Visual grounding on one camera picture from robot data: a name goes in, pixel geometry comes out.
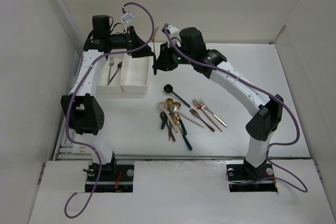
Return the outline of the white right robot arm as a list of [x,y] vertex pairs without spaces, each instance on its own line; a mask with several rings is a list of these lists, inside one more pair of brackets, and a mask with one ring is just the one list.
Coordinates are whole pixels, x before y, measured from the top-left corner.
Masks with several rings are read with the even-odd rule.
[[172,71],[181,64],[191,65],[196,72],[228,91],[251,115],[246,124],[250,140],[243,172],[250,179],[256,178],[263,171],[270,139],[281,121],[283,98],[254,89],[222,53],[207,49],[197,28],[179,30],[175,26],[165,25],[162,31],[167,42],[160,46],[154,69]]

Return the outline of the black round spoon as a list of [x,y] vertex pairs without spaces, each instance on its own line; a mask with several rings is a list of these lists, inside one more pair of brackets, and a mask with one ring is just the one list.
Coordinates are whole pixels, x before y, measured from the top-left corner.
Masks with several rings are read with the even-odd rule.
[[163,87],[165,93],[171,93],[176,96],[182,103],[184,103],[188,108],[191,108],[191,105],[187,103],[183,98],[181,98],[177,93],[174,92],[173,87],[170,84],[166,84]]

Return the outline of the black fork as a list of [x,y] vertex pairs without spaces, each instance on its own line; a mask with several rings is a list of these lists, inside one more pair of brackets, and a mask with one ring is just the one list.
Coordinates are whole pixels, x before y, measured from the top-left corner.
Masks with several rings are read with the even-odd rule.
[[122,64],[123,64],[122,61],[121,61],[120,63],[118,63],[118,65],[117,65],[117,70],[116,70],[115,73],[112,75],[112,77],[109,78],[109,81],[108,81],[108,84],[107,84],[107,85],[109,85],[109,84],[112,82],[112,80],[115,78],[115,76],[117,75],[118,71],[122,68]]

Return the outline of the silver fork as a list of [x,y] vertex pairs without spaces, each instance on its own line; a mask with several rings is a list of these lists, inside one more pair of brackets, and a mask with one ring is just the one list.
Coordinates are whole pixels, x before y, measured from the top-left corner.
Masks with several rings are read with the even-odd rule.
[[208,105],[202,99],[199,99],[198,102],[201,108],[205,111],[208,111],[222,126],[228,127],[228,125],[218,115],[216,115],[213,111],[210,110]]
[[113,57],[110,57],[109,58],[109,71],[108,71],[108,79],[107,79],[107,83],[109,81],[109,78],[112,77],[111,75],[111,70],[112,70],[112,67],[114,66],[114,58]]

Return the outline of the cream white spoon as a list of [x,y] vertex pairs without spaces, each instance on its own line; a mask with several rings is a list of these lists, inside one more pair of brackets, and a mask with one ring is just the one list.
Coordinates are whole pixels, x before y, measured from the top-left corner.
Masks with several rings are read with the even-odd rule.
[[175,131],[178,133],[179,132],[179,128],[174,124],[172,118],[170,117],[170,114],[168,113],[168,110],[167,110],[167,104],[165,102],[160,102],[158,105],[157,105],[158,109],[162,112],[164,112],[167,116],[167,119],[170,121],[170,123],[172,124],[173,126],[173,129],[175,129]]

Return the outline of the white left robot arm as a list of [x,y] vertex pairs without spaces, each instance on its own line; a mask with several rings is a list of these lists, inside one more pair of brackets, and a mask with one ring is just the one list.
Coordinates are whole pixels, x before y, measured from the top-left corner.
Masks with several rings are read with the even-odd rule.
[[94,27],[83,47],[82,63],[77,80],[68,95],[61,97],[61,107],[66,119],[67,140],[88,148],[97,159],[89,174],[105,180],[117,176],[113,152],[107,159],[92,139],[104,126],[104,112],[95,95],[100,74],[111,55],[128,54],[135,58],[152,56],[147,42],[143,41],[130,26],[123,34],[112,34],[107,27]]

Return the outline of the gold fork green handle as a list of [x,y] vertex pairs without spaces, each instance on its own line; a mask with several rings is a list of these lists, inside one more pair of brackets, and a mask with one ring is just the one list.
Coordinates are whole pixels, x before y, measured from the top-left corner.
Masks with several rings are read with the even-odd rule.
[[159,29],[159,27],[155,27],[155,29],[154,29],[154,32],[153,32],[153,36],[152,36],[152,38],[151,38],[151,42],[152,42],[152,44],[153,44],[153,53],[154,53],[154,56],[156,56],[156,49],[155,49],[155,39],[156,39],[156,33],[158,32],[158,29]]

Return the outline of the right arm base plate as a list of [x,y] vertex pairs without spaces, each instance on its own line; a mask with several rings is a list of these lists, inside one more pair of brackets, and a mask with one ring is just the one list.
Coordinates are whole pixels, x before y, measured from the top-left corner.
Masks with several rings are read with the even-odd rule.
[[227,163],[226,179],[231,193],[278,192],[274,170],[271,164],[264,163],[259,168],[247,163]]

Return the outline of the copper fork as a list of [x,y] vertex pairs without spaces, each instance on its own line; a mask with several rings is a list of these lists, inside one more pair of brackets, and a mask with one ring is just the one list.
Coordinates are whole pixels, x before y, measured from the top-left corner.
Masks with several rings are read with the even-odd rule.
[[189,109],[189,111],[196,117],[196,118],[198,118],[201,122],[203,122],[212,132],[215,132],[215,129],[213,128],[213,127],[211,127],[208,123],[206,123],[203,119],[202,119],[202,117],[199,115],[199,113],[196,111],[196,110],[194,110],[194,109],[192,109],[192,108],[190,108]]

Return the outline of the silver spoon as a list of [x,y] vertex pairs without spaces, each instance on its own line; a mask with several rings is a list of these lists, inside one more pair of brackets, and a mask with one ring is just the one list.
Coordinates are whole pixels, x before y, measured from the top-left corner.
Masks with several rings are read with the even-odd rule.
[[181,115],[182,117],[188,119],[189,121],[193,122],[194,124],[196,124],[196,125],[198,125],[198,126],[204,128],[201,124],[199,124],[199,123],[196,122],[195,120],[191,119],[191,118],[188,117],[187,115],[183,114],[183,113],[180,112],[178,109],[179,109],[179,107],[178,107],[176,104],[174,104],[174,103],[172,103],[172,104],[170,104],[170,105],[168,106],[168,111],[169,111],[169,112],[177,113],[178,115]]

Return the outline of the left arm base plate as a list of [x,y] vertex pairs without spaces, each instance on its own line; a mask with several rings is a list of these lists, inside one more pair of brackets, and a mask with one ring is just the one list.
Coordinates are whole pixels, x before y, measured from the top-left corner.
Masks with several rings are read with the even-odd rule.
[[[87,173],[85,192],[92,191],[97,175],[98,164],[89,165],[88,169],[83,169]],[[95,193],[132,193],[134,179],[134,164],[114,164],[103,165]]]

